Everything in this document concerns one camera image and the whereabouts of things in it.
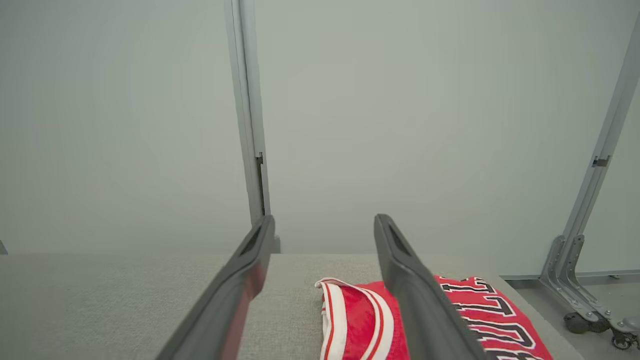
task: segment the gray table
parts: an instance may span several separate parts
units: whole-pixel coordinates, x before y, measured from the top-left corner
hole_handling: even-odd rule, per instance
[[[580,354],[497,275],[473,259],[421,256],[436,274],[480,276],[529,318],[556,359]],[[0,256],[0,359],[151,359],[227,256]],[[239,359],[317,359],[322,277],[380,280],[374,255],[271,258],[251,303]]]

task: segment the metal stand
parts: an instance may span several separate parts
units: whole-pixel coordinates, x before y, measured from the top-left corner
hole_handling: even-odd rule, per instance
[[[638,317],[622,318],[596,299],[580,285],[575,275],[575,265],[584,245],[582,232],[586,227],[607,169],[613,159],[613,150],[618,143],[639,76],[640,15],[636,19],[607,116],[598,137],[593,157],[589,161],[578,198],[563,235],[555,238],[551,245],[551,250],[540,275],[540,281],[575,311],[564,317],[569,331],[583,333],[586,331],[604,332],[607,329],[612,329],[614,333],[612,342],[618,348],[629,348],[633,342],[638,343],[640,319]]]

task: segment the white stripe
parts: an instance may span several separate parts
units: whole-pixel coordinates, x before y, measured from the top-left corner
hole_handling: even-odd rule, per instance
[[[374,346],[376,346],[376,340],[378,339],[378,333],[380,332],[380,312],[378,311],[378,307],[377,307],[375,301],[373,301],[373,298],[369,294],[368,290],[363,289],[363,288],[359,288],[358,286],[353,286],[351,284],[348,284],[348,283],[346,283],[346,282],[344,282],[342,280],[335,279],[333,277],[323,277],[320,281],[316,282],[316,288],[319,288],[322,284],[336,284],[336,285],[347,286],[349,288],[354,288],[354,289],[360,291],[361,293],[363,293],[367,297],[369,302],[371,303],[371,306],[373,307],[373,312],[374,312],[376,321],[375,321],[374,327],[373,327],[373,336],[371,337],[371,340],[369,340],[369,346],[367,346],[367,350],[365,350],[364,354],[361,357],[361,359],[367,359],[369,357],[369,354],[371,354],[371,352],[373,351]],[[392,338],[393,338],[393,318],[391,318],[391,324],[392,324],[392,334],[391,335],[392,335]]]
[[[389,354],[389,350],[391,349],[391,344],[394,342],[394,315],[391,313],[391,308],[387,304],[387,301],[380,296],[380,294],[376,293],[373,290],[363,289],[370,293],[378,303],[380,304],[380,308],[382,308],[382,319],[384,320],[384,328],[382,329],[382,337],[380,338],[380,344],[378,345],[378,349],[375,354],[373,354],[373,359],[386,359]]]
[[[340,286],[327,284],[331,293],[331,312],[333,313],[333,339],[329,346],[329,360],[342,360],[344,347],[347,345],[347,309],[344,306],[344,295]]]
[[[328,290],[326,288],[325,284],[321,284],[322,286],[322,291],[324,292],[324,299],[326,301],[326,305],[327,307],[326,309],[326,313],[324,314],[324,317],[326,318],[326,325],[323,324],[323,329],[324,329],[324,340],[322,342],[322,348],[320,349],[320,360],[324,359],[324,353],[326,352],[326,344],[327,342],[329,342],[329,332],[331,331],[331,317],[329,317],[329,312],[331,311],[331,309],[329,308],[329,299],[328,299]]]

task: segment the basketball jersey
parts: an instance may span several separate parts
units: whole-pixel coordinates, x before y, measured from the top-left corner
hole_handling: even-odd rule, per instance
[[[435,279],[492,357],[552,359],[531,321],[486,281]],[[316,288],[323,290],[321,360],[409,359],[400,310],[382,281],[350,285],[325,277]]]

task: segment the caster wheel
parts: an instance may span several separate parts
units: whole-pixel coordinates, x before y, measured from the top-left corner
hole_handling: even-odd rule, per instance
[[[589,331],[589,322],[578,313],[569,313],[564,316],[564,326],[574,334],[584,334]]]
[[[626,350],[631,347],[631,341],[626,338],[617,338],[614,336],[611,338],[611,343],[620,350]]]

